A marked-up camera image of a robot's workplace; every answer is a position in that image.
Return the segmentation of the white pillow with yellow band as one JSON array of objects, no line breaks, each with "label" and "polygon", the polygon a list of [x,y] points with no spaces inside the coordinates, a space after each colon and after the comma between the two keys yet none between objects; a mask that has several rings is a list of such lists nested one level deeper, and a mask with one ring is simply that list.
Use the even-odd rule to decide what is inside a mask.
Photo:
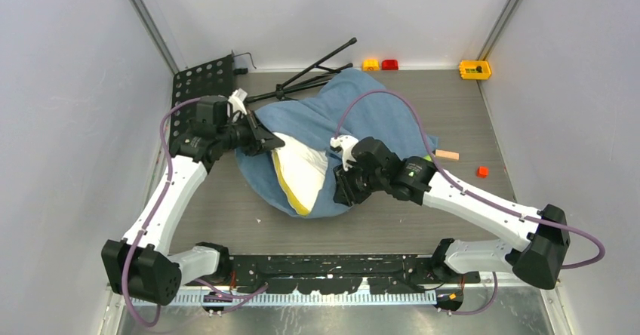
[{"label": "white pillow with yellow band", "polygon": [[296,215],[312,213],[325,183],[328,158],[325,151],[313,149],[286,134],[275,136],[284,145],[271,151],[277,181]]}]

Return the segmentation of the blue pillowcase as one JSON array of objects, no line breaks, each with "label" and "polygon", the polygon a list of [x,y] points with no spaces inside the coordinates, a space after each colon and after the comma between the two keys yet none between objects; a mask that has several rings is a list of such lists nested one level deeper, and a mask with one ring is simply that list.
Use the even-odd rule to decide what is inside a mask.
[{"label": "blue pillowcase", "polygon": [[424,157],[438,145],[436,137],[422,137],[411,110],[365,72],[346,69],[331,79],[314,97],[281,101],[260,107],[255,115],[276,133],[286,134],[313,149],[325,151],[328,169],[318,201],[307,217],[294,213],[278,184],[271,152],[248,156],[236,151],[238,167],[248,185],[269,205],[291,217],[335,217],[349,207],[334,202],[333,169],[341,156],[332,152],[330,139],[336,132],[359,140],[383,141],[400,158]]}]

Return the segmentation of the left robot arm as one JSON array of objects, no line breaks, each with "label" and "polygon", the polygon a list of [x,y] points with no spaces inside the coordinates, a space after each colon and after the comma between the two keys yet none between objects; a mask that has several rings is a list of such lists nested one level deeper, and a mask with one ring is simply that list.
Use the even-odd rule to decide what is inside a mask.
[{"label": "left robot arm", "polygon": [[247,108],[247,93],[204,96],[178,103],[161,124],[180,114],[182,131],[163,136],[168,162],[163,178],[143,212],[122,239],[108,240],[101,251],[112,290],[130,298],[166,306],[178,289],[197,279],[225,284],[232,274],[227,247],[199,242],[171,255],[174,232],[197,188],[214,163],[233,150],[248,156],[284,145]]}]

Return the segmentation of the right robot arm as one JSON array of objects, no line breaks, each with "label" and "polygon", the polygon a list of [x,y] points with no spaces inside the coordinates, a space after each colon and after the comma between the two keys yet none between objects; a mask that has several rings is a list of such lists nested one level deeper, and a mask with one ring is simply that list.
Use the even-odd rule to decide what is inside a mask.
[{"label": "right robot arm", "polygon": [[450,282],[470,272],[512,273],[524,283],[552,290],[571,240],[565,213],[507,201],[438,169],[425,158],[401,159],[380,140],[340,135],[330,141],[342,156],[334,169],[334,201],[352,207],[374,192],[453,214],[495,235],[492,241],[441,240],[428,271]]}]

